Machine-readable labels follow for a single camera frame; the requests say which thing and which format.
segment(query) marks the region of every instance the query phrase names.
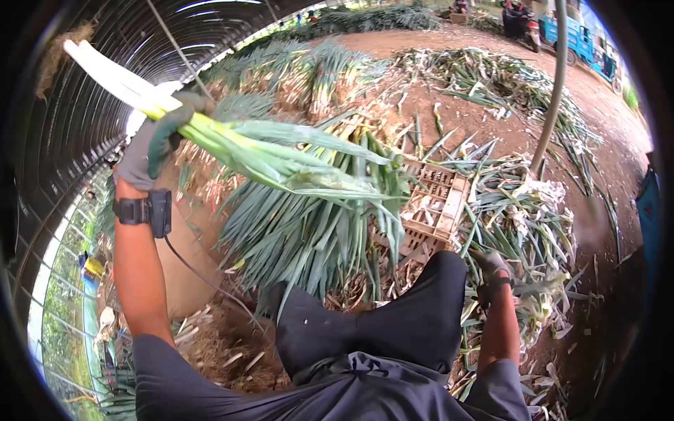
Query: yellow object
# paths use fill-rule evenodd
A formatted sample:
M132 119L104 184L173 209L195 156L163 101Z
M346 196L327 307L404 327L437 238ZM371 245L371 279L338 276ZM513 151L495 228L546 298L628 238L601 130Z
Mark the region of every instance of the yellow object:
M93 257L86 259L84 264L84 269L87 269L89 272L100 277L103 274L103 265Z

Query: hand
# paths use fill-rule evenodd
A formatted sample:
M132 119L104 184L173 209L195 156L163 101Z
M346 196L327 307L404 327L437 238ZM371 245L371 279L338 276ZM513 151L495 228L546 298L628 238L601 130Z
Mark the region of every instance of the hand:
M115 183L122 178L140 191L152 190L166 161L183 139L177 130L192 120L194 112L210 115L215 111L211 100L194 92L177 92L173 96L183 105L157 121L143 122L117 165Z
M477 298L486 311L493 297L504 284L512 287L512 268L503 261L497 251L488 254L475 251L471 255L485 274L485 283L477 287Z

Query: gray shirt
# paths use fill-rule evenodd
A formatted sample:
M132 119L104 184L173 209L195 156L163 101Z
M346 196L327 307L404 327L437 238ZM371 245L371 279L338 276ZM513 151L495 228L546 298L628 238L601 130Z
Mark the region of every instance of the gray shirt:
M447 376L405 361L353 352L298 373L302 386L241 394L194 371L164 340L133 341L136 412L152 420L530 420L517 366L491 363L465 402L445 390Z

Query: blue object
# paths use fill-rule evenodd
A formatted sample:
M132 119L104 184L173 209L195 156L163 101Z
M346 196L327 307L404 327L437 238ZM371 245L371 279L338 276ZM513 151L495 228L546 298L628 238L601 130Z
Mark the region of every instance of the blue object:
M660 258L660 188L658 176L651 167L641 182L641 190L636 198L636 209L639 213L641 236L644 240L644 259L648 266L648 279L655 281L656 270Z
M550 45L557 44L557 19L550 16L540 15L539 26L541 27L541 36L543 40ZM567 18L569 49L572 50L578 58L590 66L592 70L599 73L601 77L610 84L615 77L616 63L615 59L606 52L599 56L599 52L594 48L592 31L581 25L572 18Z

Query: person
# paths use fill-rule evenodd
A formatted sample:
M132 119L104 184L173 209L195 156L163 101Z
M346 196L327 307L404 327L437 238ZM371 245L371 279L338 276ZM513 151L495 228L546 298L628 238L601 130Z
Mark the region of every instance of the person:
M468 14L468 2L466 0L455 0L453 6L450 9L453 13L466 15Z
M503 34L505 37L521 37L524 33L524 23L526 22L523 17L530 12L530 9L518 0L503 0L501 7L503 8Z
M169 138L198 96L157 122L143 123L116 171L116 198L142 199L177 145ZM520 386L520 332L511 270L498 254L475 255L489 307L477 379L464 402L445 389L461 340L467 266L441 251L400 298L360 315L329 311L293 287L271 293L276 349L294 388L244 395L215 385L176 351L164 274L149 224L115 218L115 282L133 336L136 412L145 420L530 420Z

